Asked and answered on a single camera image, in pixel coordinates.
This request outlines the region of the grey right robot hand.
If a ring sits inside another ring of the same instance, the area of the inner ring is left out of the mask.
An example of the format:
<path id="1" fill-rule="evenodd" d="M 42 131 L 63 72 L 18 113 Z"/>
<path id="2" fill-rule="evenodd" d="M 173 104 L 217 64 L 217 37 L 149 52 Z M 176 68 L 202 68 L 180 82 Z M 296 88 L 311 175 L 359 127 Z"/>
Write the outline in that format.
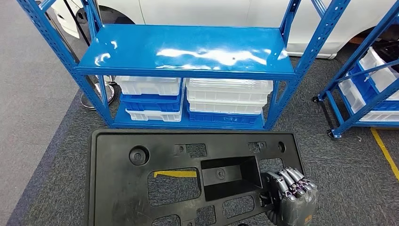
<path id="1" fill-rule="evenodd" d="M 285 167 L 261 174 L 266 191 L 261 206 L 270 206 L 267 218 L 276 226 L 308 226 L 316 208 L 318 188 L 299 170 Z"/>

